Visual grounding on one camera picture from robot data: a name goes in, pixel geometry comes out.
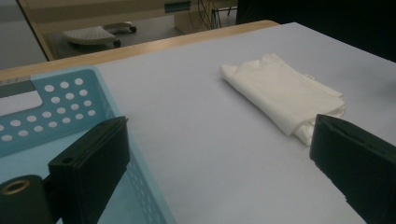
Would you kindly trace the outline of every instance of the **light blue plastic basket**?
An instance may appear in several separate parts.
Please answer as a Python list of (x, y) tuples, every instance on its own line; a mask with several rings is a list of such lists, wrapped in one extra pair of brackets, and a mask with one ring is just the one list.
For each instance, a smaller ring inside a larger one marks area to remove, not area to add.
[[(31, 80), (43, 104), (0, 117), (0, 169), (3, 174), (8, 172), (4, 169), (13, 166), (12, 162), (26, 161), (21, 158), (29, 150), (45, 158), (48, 155), (44, 152), (51, 151), (48, 147), (72, 143), (95, 124), (121, 116), (106, 83), (93, 66), (34, 75)], [(120, 220), (125, 223), (176, 223), (131, 135), (130, 148), (127, 177), (124, 176), (117, 186), (101, 220), (104, 223), (120, 223)], [(40, 175), (21, 170), (23, 168), (17, 164), (15, 169), (20, 169), (16, 174)]]

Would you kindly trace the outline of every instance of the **white towel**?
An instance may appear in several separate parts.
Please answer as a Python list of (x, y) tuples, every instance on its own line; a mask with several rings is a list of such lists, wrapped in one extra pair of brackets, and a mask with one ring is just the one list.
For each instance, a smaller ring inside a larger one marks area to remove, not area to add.
[(261, 109), (286, 135), (310, 146), (317, 114), (341, 118), (343, 94), (298, 73), (275, 54), (240, 66), (222, 65), (221, 75)]

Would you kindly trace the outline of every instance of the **table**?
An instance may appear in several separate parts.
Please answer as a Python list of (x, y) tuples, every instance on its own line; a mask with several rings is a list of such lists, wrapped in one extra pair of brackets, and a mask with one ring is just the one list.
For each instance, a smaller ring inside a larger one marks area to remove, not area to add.
[(164, 0), (73, 0), (67, 2), (18, 0), (18, 3), (50, 61), (58, 59), (56, 47), (52, 43), (50, 35), (62, 31), (150, 19), (170, 14), (177, 15), (175, 17), (175, 26), (182, 32), (197, 31), (191, 28), (193, 25), (190, 23), (191, 13), (195, 18), (198, 18), (197, 1), (184, 2), (184, 4), (190, 4), (191, 6), (188, 11), (183, 9), (171, 12), (165, 11), (164, 8), (166, 4), (173, 2)]
[(261, 29), (265, 24), (274, 25), (261, 21), (185, 37), (194, 44), (153, 42), (168, 45), (147, 44), (149, 53), (133, 57), (133, 47), (121, 55), (115, 49), (0, 75), (96, 64), (177, 223), (364, 223), (309, 160), (309, 148), (222, 80), (219, 66), (276, 53), (342, 92), (344, 119), (396, 145), (396, 64), (297, 23)]

